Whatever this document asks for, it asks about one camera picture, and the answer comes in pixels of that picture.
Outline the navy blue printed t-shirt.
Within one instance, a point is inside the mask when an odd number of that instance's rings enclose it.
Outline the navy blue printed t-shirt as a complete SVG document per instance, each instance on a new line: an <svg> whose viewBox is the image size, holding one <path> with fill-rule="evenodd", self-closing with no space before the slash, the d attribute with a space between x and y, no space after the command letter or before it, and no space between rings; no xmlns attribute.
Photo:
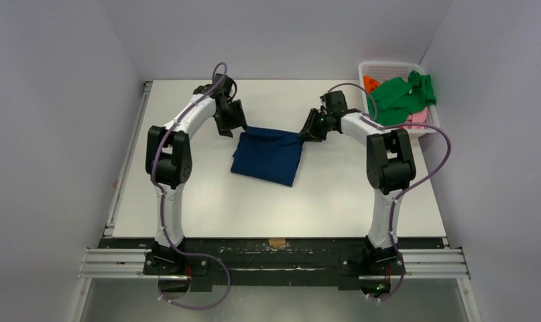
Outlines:
<svg viewBox="0 0 541 322"><path fill-rule="evenodd" d="M248 127L239 136L231 172L292 187L303 145L294 132Z"/></svg>

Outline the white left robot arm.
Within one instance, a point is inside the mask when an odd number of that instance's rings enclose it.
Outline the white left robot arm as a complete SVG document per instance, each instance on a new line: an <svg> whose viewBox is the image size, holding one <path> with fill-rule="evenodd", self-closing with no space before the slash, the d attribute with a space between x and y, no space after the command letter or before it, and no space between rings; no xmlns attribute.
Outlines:
<svg viewBox="0 0 541 322"><path fill-rule="evenodd" d="M187 106L175 118L147 132L145 171L158 201L158 228L148 260L153 266L180 268L186 263L180 245L184 241L182 195L193 168L190 143L209 119L214 119L223 137L231 138L234 129L247 128L236 93L236 82L216 73L210 84L194 90Z"/></svg>

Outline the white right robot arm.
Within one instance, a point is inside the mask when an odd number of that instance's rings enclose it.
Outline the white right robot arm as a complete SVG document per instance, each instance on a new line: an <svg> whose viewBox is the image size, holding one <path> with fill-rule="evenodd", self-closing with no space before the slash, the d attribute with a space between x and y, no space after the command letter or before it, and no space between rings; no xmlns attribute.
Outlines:
<svg viewBox="0 0 541 322"><path fill-rule="evenodd" d="M342 91L325 93L321 106L311 109L298 134L305 142L323 142L328 132L349 136L366 149L366 175L374 190L373 219L363 249L364 264L380 264L397 257L396 227L401 193L416 176L408 132L389 129L350 109Z"/></svg>

